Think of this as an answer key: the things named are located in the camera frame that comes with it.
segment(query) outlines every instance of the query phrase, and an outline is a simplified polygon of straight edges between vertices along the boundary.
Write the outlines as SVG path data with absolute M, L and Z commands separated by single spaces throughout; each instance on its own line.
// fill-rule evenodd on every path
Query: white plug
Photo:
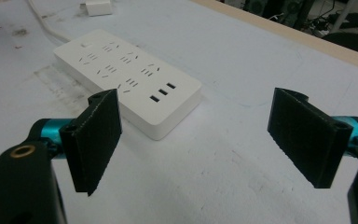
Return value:
M 111 0 L 86 0 L 89 16 L 102 16 L 112 14 Z
M 121 115 L 154 140 L 200 103 L 199 81 L 106 31 L 81 36 L 54 53 L 91 92 L 117 89 Z

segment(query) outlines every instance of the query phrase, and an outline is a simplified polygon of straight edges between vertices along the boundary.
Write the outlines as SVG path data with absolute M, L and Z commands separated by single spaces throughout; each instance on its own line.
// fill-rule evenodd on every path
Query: usb port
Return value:
M 173 86 L 173 84 L 171 84 L 171 83 L 167 83 L 167 86 L 170 87 L 171 89 L 175 89 L 175 88 L 176 88 L 176 87 Z
M 157 97 L 156 97 L 156 96 L 154 96 L 154 95 L 150 96 L 150 99 L 152 99 L 152 100 L 154 100 L 154 101 L 156 101 L 156 102 L 158 102 L 158 101 L 159 101 L 159 98 L 157 98 Z
M 163 95 L 167 95 L 168 93 L 162 89 L 159 89 L 159 92 L 161 92 Z

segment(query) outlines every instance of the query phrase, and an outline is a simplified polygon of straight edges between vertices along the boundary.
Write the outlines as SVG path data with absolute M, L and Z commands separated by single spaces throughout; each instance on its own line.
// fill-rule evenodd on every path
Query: white table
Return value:
M 344 158 L 332 188 L 314 189 L 267 125 L 275 87 L 307 94 L 329 115 L 358 116 L 357 66 L 298 43 L 308 37 L 297 31 L 274 34 L 238 10 L 250 23 L 233 19 L 223 5 L 226 15 L 186 0 L 117 0 L 113 15 L 89 18 L 80 2 L 35 4 L 54 29 L 76 37 L 101 28 L 180 68 L 202 82 L 203 99 L 161 141 L 123 119 L 89 198 L 75 193 L 66 161 L 54 161 L 69 223 L 350 223 L 346 194 L 358 161 Z M 86 108 L 90 92 L 56 67 L 60 44 L 25 1 L 0 3 L 0 153 L 38 119 Z

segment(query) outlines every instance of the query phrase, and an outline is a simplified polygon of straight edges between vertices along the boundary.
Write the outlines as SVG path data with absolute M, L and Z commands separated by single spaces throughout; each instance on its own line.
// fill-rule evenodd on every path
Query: screw hole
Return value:
M 18 158 L 26 157 L 32 154 L 33 152 L 34 152 L 33 145 L 21 146 L 11 151 L 10 156 L 12 158 L 18 159 Z

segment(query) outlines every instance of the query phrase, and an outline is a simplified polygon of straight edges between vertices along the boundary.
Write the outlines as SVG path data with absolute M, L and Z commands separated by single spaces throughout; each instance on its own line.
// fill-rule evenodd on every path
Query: textured rubber pad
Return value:
M 316 189 L 331 187 L 351 131 L 308 103 L 308 96 L 275 89 L 268 132 Z
M 89 98 L 89 107 L 60 129 L 62 144 L 77 192 L 97 189 L 121 135 L 117 91 Z

